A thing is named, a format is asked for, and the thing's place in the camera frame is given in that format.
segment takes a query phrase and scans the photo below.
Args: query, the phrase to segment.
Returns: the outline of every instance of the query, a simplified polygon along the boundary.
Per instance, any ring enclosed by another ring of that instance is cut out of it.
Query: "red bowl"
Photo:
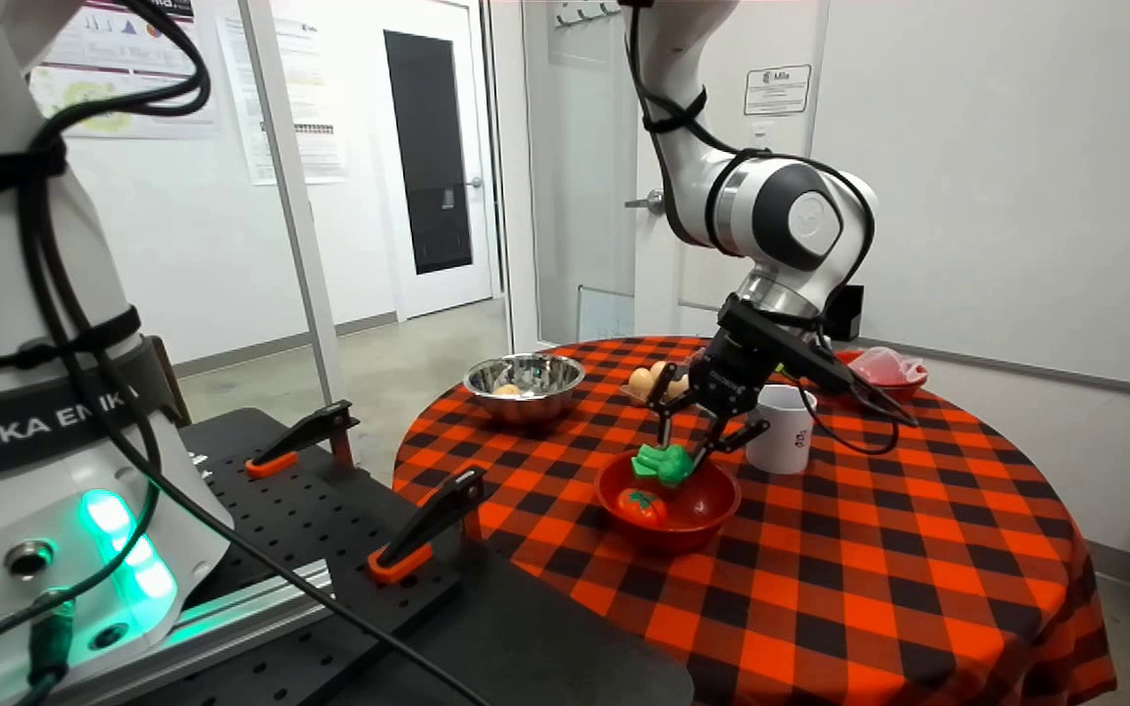
[[[653,499],[657,511],[634,514],[629,502],[630,495]],[[634,480],[630,460],[613,460],[595,473],[595,502],[634,544],[657,554],[693,554],[736,514],[743,491],[734,473],[719,465],[701,465],[680,491],[666,491]]]

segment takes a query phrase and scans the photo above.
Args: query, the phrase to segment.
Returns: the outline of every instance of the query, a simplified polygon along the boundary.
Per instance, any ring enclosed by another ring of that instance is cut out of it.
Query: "metal bowl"
[[[464,387],[475,396],[475,405],[494,418],[510,426],[540,426],[551,418],[562,418],[581,391],[586,367],[569,355],[554,351],[530,351],[530,355],[490,355],[480,359]]]

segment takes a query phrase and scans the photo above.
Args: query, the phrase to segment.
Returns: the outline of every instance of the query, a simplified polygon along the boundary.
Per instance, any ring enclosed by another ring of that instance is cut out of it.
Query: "door handle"
[[[645,199],[625,199],[625,208],[645,208],[653,214],[664,214],[666,199],[664,199],[664,191],[653,189]]]

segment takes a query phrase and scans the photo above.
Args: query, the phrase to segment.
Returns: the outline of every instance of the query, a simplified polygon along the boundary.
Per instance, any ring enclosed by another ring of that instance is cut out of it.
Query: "floor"
[[[352,433],[358,464],[390,481],[395,446],[413,416],[452,387],[466,366],[502,351],[507,315],[500,302],[464,304],[417,323],[390,323],[347,334],[339,341],[340,391],[352,399],[360,426]],[[180,372],[183,399],[196,418],[226,408],[264,408],[299,418],[320,405],[314,359],[306,348],[279,348],[199,372]],[[1101,576],[1105,631],[1119,667],[1119,691],[1096,706],[1130,706],[1130,586]]]

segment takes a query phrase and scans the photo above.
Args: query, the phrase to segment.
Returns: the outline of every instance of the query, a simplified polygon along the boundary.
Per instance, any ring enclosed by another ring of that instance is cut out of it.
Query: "red and black plaid tablecloth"
[[[701,703],[1084,703],[1114,686],[1068,506],[1010,438],[930,391],[908,399],[917,426],[889,453],[816,436],[793,480],[719,453],[744,495],[719,541],[634,554],[592,480],[653,444],[653,412],[620,391],[629,372],[698,345],[562,345],[587,382],[545,436],[490,426],[452,387],[404,436],[395,491],[420,502],[442,473],[484,465],[494,554],[680,656]],[[830,396],[821,418],[871,446],[885,436]]]

